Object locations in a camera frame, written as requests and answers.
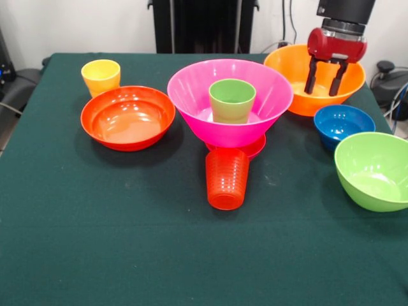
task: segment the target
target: green bowl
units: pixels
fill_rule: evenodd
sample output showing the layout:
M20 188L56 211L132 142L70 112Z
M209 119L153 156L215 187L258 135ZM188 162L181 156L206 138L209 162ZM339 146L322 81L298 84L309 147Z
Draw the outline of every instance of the green bowl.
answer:
M337 175L346 193L373 212L408 208L408 141L384 133L358 133L335 151Z

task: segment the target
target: red cup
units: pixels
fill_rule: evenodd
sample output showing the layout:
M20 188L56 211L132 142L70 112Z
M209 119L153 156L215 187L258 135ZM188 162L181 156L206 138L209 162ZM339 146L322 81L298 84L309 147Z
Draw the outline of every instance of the red cup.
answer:
M234 210L244 202L249 158L238 149L218 148L205 158L207 197L219 210Z

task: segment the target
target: cup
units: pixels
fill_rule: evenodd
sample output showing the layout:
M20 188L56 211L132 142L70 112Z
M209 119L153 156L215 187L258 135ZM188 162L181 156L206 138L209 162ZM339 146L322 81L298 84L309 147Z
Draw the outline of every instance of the cup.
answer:
M109 59L88 62L82 67L81 74L92 98L120 85L120 66Z
M219 80L210 86L210 103L214 122L244 124L254 105L256 89L235 78Z
M205 158L207 197L219 210L234 210L244 202L249 158L238 149L218 148Z

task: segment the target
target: yellow cup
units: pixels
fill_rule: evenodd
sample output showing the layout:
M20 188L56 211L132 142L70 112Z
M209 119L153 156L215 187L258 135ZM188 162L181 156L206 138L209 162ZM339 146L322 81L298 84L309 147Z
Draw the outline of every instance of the yellow cup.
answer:
M81 74L92 98L120 86L120 66L109 59L88 62L82 67Z

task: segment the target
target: white wall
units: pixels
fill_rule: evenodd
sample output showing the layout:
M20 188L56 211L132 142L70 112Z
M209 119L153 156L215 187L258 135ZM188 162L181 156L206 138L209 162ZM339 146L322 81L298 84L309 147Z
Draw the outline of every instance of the white wall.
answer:
M251 52L258 53L282 38L282 1L259 0L261 10L254 12ZM293 18L298 31L297 43L306 43L310 31L320 27L322 17L316 16L319 0L293 0ZM286 14L289 15L289 0ZM397 66L408 66L408 0L377 0L365 31L368 49L362 64L367 78L377 71L381 59ZM289 16L286 21L286 39L293 39Z
M251 52L281 39L281 0L259 0L254 12ZM286 0L287 15L289 0ZM321 25L318 0L293 0L299 43ZM155 52L152 9L147 0L0 0L0 26L17 68L40 67L54 52ZM389 59L408 66L408 0L377 0L366 30L362 63L370 76ZM287 40L293 38L289 18Z
M54 52L156 52L147 0L0 0L0 27L17 68Z

